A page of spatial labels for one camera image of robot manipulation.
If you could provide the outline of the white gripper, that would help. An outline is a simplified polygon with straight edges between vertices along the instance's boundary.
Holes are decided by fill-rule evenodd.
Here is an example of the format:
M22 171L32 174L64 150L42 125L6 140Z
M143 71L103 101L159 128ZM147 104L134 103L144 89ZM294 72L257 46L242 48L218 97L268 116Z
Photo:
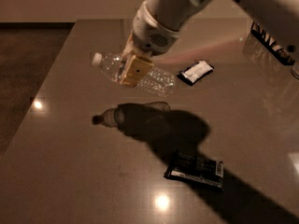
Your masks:
M121 55L120 84L134 87L153 68L153 62L137 57L135 48L151 52L152 55L167 53L179 38L179 32L170 30L151 15L147 2L143 2L135 14L132 37L129 37Z

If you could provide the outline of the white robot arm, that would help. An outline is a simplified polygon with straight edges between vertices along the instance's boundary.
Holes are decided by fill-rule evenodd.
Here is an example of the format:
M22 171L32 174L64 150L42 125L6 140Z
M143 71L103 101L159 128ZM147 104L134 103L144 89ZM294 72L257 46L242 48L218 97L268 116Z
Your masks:
M133 18L122 52L149 61L166 54L193 17L234 18L237 13L256 22L293 59L291 74L298 76L299 0L144 0Z

